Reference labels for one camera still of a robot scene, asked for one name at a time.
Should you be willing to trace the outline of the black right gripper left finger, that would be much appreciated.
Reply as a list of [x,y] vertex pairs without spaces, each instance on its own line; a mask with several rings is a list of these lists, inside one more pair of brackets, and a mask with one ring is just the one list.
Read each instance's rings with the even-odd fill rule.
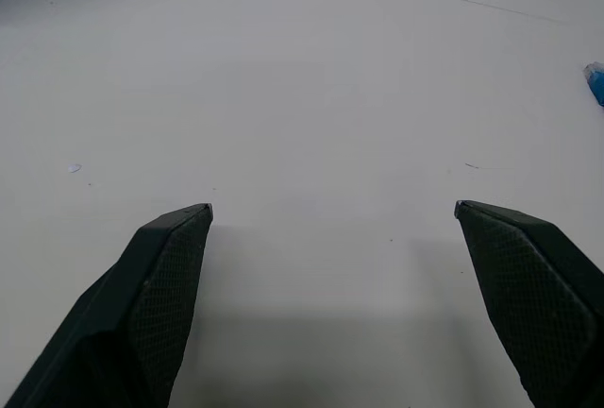
[[212,219],[202,203],[140,227],[77,299],[4,408],[167,408]]

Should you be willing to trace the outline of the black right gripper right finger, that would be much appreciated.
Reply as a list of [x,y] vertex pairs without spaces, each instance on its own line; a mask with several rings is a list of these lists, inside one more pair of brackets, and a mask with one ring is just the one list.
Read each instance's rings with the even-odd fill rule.
[[460,200],[489,319],[535,408],[604,408],[604,272],[555,225]]

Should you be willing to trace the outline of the blue object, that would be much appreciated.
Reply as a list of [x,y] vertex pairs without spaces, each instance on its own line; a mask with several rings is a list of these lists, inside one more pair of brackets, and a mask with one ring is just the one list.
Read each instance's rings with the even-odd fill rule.
[[583,74],[597,104],[604,108],[604,63],[588,64]]

